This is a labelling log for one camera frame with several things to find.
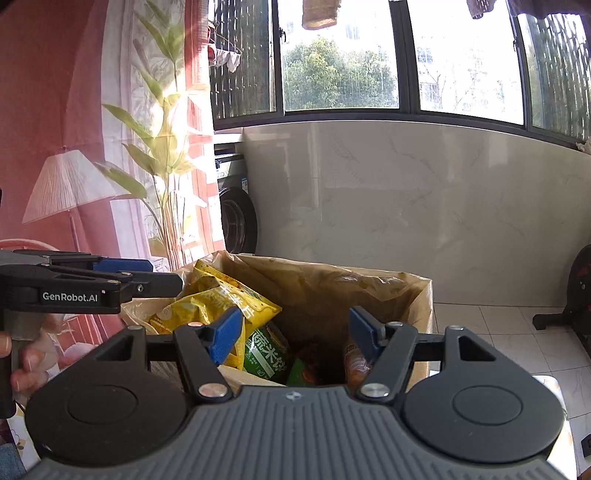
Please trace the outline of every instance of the tiled floor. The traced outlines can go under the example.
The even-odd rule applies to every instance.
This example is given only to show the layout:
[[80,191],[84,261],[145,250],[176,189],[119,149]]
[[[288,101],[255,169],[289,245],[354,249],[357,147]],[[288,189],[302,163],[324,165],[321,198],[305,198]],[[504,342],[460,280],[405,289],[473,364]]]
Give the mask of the tiled floor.
[[531,374],[552,375],[558,380],[580,472],[591,466],[591,457],[583,457],[580,445],[591,433],[591,359],[569,327],[537,331],[531,323],[537,313],[560,312],[554,308],[437,303],[435,321],[440,333],[448,325],[465,325]]

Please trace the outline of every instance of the metal screw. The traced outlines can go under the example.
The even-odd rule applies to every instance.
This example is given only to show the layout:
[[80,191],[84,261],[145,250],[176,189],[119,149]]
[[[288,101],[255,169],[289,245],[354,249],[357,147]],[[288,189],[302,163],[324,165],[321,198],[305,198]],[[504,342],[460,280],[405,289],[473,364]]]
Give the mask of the metal screw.
[[227,386],[221,383],[205,383],[199,387],[199,395],[206,398],[221,398],[227,393]]
[[390,394],[390,389],[382,383],[368,383],[361,387],[361,394],[369,398],[384,398]]

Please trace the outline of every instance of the blue gripper pad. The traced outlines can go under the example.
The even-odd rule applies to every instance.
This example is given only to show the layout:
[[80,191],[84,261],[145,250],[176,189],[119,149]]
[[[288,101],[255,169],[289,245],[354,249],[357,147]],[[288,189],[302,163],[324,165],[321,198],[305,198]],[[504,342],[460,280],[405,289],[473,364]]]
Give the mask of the blue gripper pad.
[[104,273],[117,272],[152,272],[154,266],[150,260],[141,258],[102,258],[94,264],[93,270]]
[[365,359],[373,364],[384,350],[379,344],[385,328],[373,315],[362,307],[349,309],[349,334]]
[[232,307],[209,326],[213,329],[213,341],[207,350],[216,366],[221,365],[232,351],[242,332],[242,323],[242,312],[238,307]]

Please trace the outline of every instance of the lamp shade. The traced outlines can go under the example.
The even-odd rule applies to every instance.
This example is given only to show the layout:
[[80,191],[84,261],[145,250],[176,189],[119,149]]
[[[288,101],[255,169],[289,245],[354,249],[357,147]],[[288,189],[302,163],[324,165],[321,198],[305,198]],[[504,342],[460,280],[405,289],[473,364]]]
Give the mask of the lamp shade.
[[126,194],[122,187],[106,179],[80,150],[70,150],[45,160],[22,222],[34,222],[80,205]]

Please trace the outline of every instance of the hanging basket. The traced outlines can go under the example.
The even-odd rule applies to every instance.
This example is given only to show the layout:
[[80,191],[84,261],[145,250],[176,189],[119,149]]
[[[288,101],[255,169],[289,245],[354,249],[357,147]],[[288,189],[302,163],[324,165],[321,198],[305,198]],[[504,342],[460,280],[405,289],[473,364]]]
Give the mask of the hanging basket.
[[336,25],[340,0],[304,0],[301,26],[305,30],[320,30]]

